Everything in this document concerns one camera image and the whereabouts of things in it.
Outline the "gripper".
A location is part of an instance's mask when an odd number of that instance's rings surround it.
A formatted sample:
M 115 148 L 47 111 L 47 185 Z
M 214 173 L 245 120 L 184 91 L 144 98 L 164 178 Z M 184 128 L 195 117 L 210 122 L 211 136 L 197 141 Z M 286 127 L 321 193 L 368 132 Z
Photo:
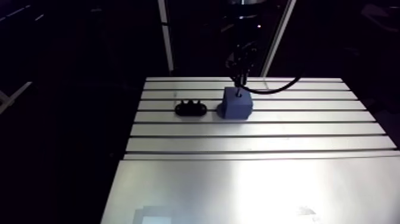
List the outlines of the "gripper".
M 235 87 L 241 88 L 246 85 L 248 75 L 254 68 L 257 52 L 257 43 L 255 41 L 248 42 L 244 45 L 237 45 L 226 60 L 226 68 Z

